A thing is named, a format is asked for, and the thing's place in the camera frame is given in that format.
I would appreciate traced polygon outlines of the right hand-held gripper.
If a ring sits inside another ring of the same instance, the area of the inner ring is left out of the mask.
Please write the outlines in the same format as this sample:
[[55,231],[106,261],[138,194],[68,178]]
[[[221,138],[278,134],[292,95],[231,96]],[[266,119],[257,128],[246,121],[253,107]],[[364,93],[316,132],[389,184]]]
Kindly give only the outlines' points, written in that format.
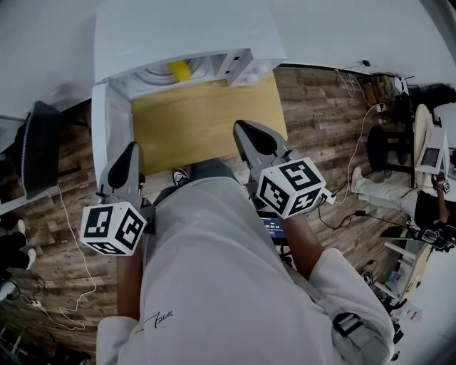
[[257,122],[237,120],[234,141],[249,167],[245,185],[256,209],[271,208],[286,219],[309,211],[326,198],[326,181],[308,157],[292,150],[278,153],[286,144],[281,134]]

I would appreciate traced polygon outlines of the yellow banana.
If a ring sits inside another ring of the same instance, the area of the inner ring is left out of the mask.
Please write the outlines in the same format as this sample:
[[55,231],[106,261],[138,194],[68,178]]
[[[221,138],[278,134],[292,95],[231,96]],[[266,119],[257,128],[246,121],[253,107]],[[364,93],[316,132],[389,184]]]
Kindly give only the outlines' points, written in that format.
[[177,82],[185,82],[192,77],[191,69],[186,61],[173,61],[168,63],[167,67]]

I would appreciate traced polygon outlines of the person's right forearm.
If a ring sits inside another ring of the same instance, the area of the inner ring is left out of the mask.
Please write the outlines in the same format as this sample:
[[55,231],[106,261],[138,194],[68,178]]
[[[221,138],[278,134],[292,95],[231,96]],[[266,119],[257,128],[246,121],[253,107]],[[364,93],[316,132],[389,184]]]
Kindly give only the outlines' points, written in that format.
[[304,215],[295,215],[282,220],[281,226],[289,243],[296,270],[306,280],[311,281],[313,273],[319,268],[321,258],[324,257],[325,249]]

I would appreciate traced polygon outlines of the person's left forearm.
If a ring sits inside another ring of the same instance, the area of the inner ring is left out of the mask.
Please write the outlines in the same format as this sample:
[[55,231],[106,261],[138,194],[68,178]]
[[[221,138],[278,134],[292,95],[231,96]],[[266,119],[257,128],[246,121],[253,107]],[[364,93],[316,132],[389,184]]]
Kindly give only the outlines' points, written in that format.
[[139,244],[132,256],[117,258],[118,316],[140,319],[140,290],[143,278],[143,249]]

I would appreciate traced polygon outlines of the white device with dark screen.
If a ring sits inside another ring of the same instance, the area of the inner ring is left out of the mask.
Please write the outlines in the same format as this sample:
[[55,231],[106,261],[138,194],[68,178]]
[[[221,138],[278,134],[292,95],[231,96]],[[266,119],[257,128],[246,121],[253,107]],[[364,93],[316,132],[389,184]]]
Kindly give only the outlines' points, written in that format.
[[430,175],[443,175],[447,178],[450,166],[450,153],[445,128],[428,128],[415,170]]

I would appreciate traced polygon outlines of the person's grey jeans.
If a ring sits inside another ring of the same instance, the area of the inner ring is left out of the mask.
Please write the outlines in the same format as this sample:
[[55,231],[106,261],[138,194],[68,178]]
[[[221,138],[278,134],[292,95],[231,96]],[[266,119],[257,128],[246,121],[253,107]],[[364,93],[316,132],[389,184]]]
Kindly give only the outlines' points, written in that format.
[[[190,171],[186,173],[189,175],[190,181],[188,183],[193,183],[194,181],[205,179],[205,178],[219,178],[226,177],[231,178],[235,181],[233,172],[218,158],[202,161],[199,163],[192,164],[190,166]],[[183,187],[176,187],[175,185],[165,188],[155,199],[153,205],[156,206],[160,204],[166,197],[171,195],[173,192]]]

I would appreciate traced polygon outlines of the person's black white sneaker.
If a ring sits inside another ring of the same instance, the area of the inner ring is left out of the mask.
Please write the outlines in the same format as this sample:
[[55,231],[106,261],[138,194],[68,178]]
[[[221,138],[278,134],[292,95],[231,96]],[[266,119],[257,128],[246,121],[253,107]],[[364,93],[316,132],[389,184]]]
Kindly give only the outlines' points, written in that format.
[[174,168],[172,170],[172,181],[176,187],[186,185],[189,181],[189,175],[182,168]]

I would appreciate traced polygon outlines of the light wooden table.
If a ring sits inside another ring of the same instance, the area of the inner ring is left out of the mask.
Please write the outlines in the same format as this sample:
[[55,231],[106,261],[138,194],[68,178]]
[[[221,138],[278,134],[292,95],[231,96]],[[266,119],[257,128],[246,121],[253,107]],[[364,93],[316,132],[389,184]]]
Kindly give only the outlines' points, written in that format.
[[253,86],[211,81],[133,101],[134,138],[146,175],[238,152],[237,120],[254,121],[287,136],[273,73]]

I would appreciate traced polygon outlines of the black device with screen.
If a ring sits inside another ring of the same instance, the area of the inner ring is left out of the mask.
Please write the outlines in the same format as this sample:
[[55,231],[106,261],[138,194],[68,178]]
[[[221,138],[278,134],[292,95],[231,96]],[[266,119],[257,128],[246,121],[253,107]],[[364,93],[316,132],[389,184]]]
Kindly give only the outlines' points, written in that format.
[[288,242],[284,231],[280,226],[280,221],[277,217],[263,217],[261,216],[261,221],[263,222],[267,232],[269,233],[272,242],[276,246],[287,246]]

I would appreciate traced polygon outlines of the black round stool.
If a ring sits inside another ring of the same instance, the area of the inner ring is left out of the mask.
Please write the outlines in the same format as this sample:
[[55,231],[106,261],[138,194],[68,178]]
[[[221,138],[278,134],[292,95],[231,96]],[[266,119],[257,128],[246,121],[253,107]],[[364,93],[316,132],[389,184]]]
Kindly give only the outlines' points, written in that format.
[[[387,131],[380,125],[371,128],[368,134],[368,162],[373,171],[389,170],[398,173],[414,173],[413,132]],[[390,152],[395,152],[398,164],[388,162]]]

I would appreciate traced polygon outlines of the brown cardboard box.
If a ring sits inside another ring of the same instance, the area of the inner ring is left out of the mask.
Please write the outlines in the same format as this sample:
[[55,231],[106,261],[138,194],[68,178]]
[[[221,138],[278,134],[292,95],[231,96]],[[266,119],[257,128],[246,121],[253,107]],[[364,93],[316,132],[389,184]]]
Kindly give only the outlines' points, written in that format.
[[361,81],[361,86],[370,104],[389,103],[395,98],[390,77],[383,75],[365,77]]

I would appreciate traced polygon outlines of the person's white shirt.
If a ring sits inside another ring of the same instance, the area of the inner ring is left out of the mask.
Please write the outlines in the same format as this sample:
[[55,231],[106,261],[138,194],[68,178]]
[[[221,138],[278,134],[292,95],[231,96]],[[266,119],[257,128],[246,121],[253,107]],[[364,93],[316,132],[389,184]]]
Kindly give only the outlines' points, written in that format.
[[390,317],[346,258],[325,249],[300,287],[231,178],[166,197],[142,255],[140,319],[100,321],[97,365],[388,365],[393,355]]

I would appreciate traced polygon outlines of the white router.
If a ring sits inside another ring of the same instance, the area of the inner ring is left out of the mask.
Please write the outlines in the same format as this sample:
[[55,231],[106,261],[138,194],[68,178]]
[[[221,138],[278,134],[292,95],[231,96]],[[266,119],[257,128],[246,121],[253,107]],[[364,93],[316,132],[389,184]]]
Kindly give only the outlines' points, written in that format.
[[399,96],[401,96],[403,94],[405,94],[407,96],[410,95],[406,78],[403,78],[400,76],[394,76],[393,77],[393,86]]

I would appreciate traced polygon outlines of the white rounded appliance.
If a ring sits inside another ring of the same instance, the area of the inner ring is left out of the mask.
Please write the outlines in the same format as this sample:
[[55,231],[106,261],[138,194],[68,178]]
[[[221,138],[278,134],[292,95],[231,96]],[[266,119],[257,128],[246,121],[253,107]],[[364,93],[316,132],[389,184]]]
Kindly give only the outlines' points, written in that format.
[[0,283],[0,302],[15,300],[19,295],[19,289],[14,281],[4,280]]

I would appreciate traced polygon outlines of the black bag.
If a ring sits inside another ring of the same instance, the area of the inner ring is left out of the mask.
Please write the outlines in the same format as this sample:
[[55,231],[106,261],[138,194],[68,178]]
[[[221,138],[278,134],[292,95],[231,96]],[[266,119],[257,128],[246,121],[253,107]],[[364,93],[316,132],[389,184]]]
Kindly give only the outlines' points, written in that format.
[[442,105],[456,103],[456,89],[445,84],[432,84],[411,90],[410,98],[414,105],[424,104],[429,110]]

